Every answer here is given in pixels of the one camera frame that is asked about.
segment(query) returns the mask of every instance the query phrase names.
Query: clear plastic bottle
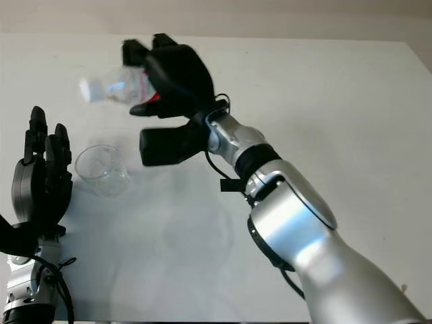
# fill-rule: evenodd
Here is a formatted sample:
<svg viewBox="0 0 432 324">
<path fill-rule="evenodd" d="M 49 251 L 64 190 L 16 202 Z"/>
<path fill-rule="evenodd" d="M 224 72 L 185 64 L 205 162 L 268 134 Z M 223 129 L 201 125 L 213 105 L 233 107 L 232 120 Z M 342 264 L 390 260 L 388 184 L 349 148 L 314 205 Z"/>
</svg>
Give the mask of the clear plastic bottle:
<svg viewBox="0 0 432 324">
<path fill-rule="evenodd" d="M 80 89 L 87 103 L 108 99 L 131 107 L 159 99 L 141 67 L 122 66 L 102 77 L 84 78 Z"/>
</svg>

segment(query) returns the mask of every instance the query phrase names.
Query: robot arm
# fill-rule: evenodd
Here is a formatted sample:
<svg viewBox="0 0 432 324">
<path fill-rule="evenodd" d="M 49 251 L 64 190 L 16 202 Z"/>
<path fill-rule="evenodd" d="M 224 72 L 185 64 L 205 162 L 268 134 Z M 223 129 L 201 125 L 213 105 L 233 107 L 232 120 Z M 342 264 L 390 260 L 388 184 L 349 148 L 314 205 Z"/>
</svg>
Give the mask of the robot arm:
<svg viewBox="0 0 432 324">
<path fill-rule="evenodd" d="M 52 323 L 59 294 L 65 301 L 68 322 L 74 322 L 71 296 L 57 268 L 59 237 L 65 234 L 65 228 L 57 223 L 72 193 L 70 163 L 66 128 L 57 124 L 55 133 L 48 135 L 45 113 L 34 107 L 24 157 L 13 175 L 12 202 L 19 223 L 12 226 L 0 215 L 0 252 L 9 254 L 11 269 L 4 324 Z"/>
<path fill-rule="evenodd" d="M 426 323 L 386 274 L 340 238 L 333 213 L 302 174 L 215 100 L 209 73 L 190 47 L 158 34 L 153 49 L 127 40 L 123 54 L 125 65 L 146 68 L 161 95 L 131 114 L 189 119 L 180 128 L 142 130 L 143 164 L 176 164 L 200 151 L 222 156 L 252 206 L 252 239 L 273 265 L 297 272 L 313 323 Z"/>
</svg>

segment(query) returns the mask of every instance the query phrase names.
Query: white tabletop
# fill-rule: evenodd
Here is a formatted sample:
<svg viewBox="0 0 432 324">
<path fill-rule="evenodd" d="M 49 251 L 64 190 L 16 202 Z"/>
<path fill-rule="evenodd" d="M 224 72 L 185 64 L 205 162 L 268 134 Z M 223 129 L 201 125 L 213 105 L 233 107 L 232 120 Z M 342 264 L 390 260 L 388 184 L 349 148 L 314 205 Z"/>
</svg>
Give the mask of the white tabletop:
<svg viewBox="0 0 432 324">
<path fill-rule="evenodd" d="M 140 129 L 184 119 L 83 103 L 78 79 L 118 66 L 124 38 L 1 35 L 2 215 L 16 221 L 11 179 L 30 111 L 40 105 L 49 131 L 67 126 L 74 158 L 92 144 L 111 144 L 132 179 L 123 196 L 102 199 L 70 167 L 75 185 L 61 243 L 64 258 L 78 258 L 64 270 L 78 320 L 307 321 L 305 303 L 250 239 L 246 203 L 219 192 L 203 154 L 173 167 L 141 166 Z M 408 46 L 176 39 L 198 51 L 216 91 L 230 95 L 233 115 L 261 130 L 327 200 L 347 243 L 407 285 L 432 317 L 432 75 Z"/>
</svg>

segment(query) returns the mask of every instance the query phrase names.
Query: white wall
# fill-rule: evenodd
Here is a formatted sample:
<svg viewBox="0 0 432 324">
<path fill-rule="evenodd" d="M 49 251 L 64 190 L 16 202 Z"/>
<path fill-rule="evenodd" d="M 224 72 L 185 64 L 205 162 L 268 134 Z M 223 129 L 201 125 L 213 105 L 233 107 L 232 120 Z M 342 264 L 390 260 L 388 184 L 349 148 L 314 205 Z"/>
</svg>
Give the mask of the white wall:
<svg viewBox="0 0 432 324">
<path fill-rule="evenodd" d="M 0 0 L 3 32 L 403 41 L 432 70 L 430 0 Z"/>
</svg>

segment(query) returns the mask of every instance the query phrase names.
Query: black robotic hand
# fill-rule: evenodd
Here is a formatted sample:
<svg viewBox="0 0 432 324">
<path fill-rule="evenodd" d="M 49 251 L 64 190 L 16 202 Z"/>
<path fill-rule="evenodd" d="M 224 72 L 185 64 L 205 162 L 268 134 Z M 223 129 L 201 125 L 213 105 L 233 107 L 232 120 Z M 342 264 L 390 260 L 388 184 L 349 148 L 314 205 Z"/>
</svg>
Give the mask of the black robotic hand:
<svg viewBox="0 0 432 324">
<path fill-rule="evenodd" d="M 33 107 L 24 157 L 16 165 L 12 183 L 12 203 L 19 224 L 12 227 L 0 216 L 0 252 L 32 254 L 38 237 L 64 235 L 65 228 L 57 223 L 72 194 L 70 163 L 65 126 L 57 124 L 55 133 L 48 135 L 45 112 Z"/>
<path fill-rule="evenodd" d="M 226 102 L 216 101 L 210 73 L 195 51 L 166 34 L 156 34 L 153 48 L 125 40 L 123 64 L 143 67 L 160 99 L 131 108 L 130 114 L 169 118 L 184 116 L 179 128 L 143 129 L 140 133 L 142 164 L 178 164 L 207 149 L 209 129 L 205 118 Z"/>
</svg>

